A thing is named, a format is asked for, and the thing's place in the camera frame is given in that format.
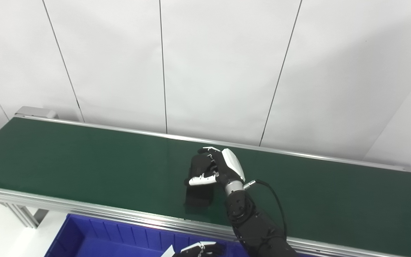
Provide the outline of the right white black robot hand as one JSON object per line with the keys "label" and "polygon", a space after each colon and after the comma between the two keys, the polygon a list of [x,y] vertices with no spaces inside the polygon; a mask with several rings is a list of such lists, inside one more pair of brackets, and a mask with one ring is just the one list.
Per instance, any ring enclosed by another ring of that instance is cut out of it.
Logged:
{"label": "right white black robot hand", "polygon": [[186,186],[203,186],[219,183],[227,186],[233,182],[245,183],[243,168],[229,148],[219,150],[208,146],[200,148],[198,154],[193,156],[189,175],[185,179]]}

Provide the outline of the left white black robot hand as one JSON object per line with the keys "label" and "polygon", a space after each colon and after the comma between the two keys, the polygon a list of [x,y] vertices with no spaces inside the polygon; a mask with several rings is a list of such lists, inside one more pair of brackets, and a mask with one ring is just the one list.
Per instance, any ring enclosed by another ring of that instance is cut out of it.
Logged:
{"label": "left white black robot hand", "polygon": [[199,241],[176,252],[171,245],[161,257],[218,257],[226,250],[224,244],[215,241]]}

